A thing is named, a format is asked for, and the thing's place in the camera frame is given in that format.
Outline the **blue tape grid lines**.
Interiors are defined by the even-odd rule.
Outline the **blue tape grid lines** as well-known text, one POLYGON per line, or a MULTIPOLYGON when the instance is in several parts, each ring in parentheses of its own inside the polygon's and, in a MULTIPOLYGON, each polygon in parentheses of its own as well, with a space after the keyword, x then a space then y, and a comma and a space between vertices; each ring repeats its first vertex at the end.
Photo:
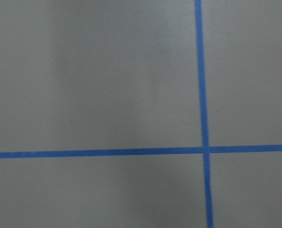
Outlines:
POLYGON ((135 156, 135 155, 166 155, 166 154, 201 154, 203 157, 204 196, 207 227, 214 227, 213 199, 211 192, 212 153, 245 153, 245 152, 282 152, 282 144, 271 145, 238 145, 210 146, 209 127, 206 99, 205 54, 203 41, 202 2, 194 1, 194 23, 196 30, 197 77, 200 99, 201 138, 200 147, 176 148, 134 148, 109 150, 65 150, 65 151, 29 151, 29 152, 0 152, 0 159, 22 158, 56 158, 56 157, 98 157, 98 156, 135 156))

